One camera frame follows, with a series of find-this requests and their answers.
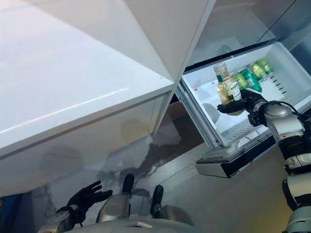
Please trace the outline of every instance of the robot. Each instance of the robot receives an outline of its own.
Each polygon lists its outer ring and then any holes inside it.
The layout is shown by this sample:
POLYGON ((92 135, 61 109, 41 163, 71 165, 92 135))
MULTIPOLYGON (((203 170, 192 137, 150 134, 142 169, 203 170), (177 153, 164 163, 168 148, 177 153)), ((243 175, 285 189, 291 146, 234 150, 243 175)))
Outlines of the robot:
MULTIPOLYGON (((311 232, 311 116, 300 114, 293 106, 282 101, 267 101, 260 94, 241 91, 242 99, 228 105, 218 105, 221 113, 232 113, 245 109, 251 125, 268 127, 280 147, 289 177, 282 188, 288 206, 293 210, 285 233, 311 232)), ((128 174, 122 192, 112 196, 112 190, 101 189, 100 181, 74 195, 67 206, 62 207, 42 226, 40 233, 62 233, 73 229, 82 222, 90 206, 108 199, 96 220, 96 224, 71 231, 72 233, 112 233, 112 232, 198 232, 178 214, 161 206, 163 187, 158 185, 153 195, 151 214, 153 218, 129 218, 130 192, 134 176, 128 174)))

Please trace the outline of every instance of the gray floor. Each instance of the gray floor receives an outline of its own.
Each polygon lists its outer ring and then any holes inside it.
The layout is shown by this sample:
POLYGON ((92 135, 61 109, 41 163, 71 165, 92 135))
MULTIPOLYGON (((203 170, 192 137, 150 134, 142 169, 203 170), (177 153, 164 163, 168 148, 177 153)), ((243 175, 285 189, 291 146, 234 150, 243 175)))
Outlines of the gray floor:
MULTIPOLYGON (((119 193, 129 172, 136 177, 131 216, 148 216, 156 185, 164 186, 163 204, 183 208, 204 232, 281 232, 290 209, 282 194, 286 177, 278 148, 232 179, 201 176, 194 163, 207 150, 189 116, 166 116, 155 138, 146 137, 95 161, 61 180, 32 191, 34 231, 79 189, 101 180, 119 193)), ((93 224, 103 203, 87 213, 93 224)))

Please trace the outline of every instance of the yellow liquid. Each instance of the yellow liquid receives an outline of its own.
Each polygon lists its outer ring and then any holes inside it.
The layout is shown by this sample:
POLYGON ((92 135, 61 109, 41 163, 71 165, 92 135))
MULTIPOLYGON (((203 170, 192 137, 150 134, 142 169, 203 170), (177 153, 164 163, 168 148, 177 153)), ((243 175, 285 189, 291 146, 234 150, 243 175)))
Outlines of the yellow liquid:
MULTIPOLYGON (((231 86, 232 86, 232 84, 234 84, 235 82, 236 81, 234 81, 229 76, 229 78, 226 78, 223 82, 218 83, 217 91, 218 91, 218 94, 219 94, 219 97, 220 97, 220 101, 222 102, 223 105, 227 105, 227 104, 235 101, 231 91, 229 91, 231 86)), ((244 112, 244 109, 240 110, 240 111, 233 112, 233 113, 228 113, 228 115, 238 116, 242 112, 244 112)))

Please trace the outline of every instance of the refrigerator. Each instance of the refrigerator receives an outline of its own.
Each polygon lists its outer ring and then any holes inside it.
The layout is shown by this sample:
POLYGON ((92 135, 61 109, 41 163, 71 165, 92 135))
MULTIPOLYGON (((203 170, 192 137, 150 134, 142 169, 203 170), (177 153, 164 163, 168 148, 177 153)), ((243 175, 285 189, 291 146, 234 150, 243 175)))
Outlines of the refrigerator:
POLYGON ((246 111, 239 116, 217 111, 216 63, 225 62, 234 73, 264 58, 275 73, 260 82, 262 96, 288 102, 301 113, 311 108, 308 49, 296 55, 311 33, 310 7, 306 0, 215 2, 176 90, 208 145, 196 162, 200 174, 230 178, 276 145, 268 128, 249 123, 246 111))

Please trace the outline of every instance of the glass bottle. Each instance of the glass bottle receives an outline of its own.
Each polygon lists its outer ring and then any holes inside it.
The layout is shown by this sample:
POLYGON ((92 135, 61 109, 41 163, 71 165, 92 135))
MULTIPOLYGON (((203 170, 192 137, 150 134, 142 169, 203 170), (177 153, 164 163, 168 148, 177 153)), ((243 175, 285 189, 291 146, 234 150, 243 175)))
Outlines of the glass bottle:
MULTIPOLYGON (((241 93, 238 83, 230 76, 225 62, 218 63, 214 66, 214 71, 218 80, 217 91, 220 101, 223 105, 240 100, 241 93)), ((239 110, 228 115, 238 116, 244 110, 239 110)))

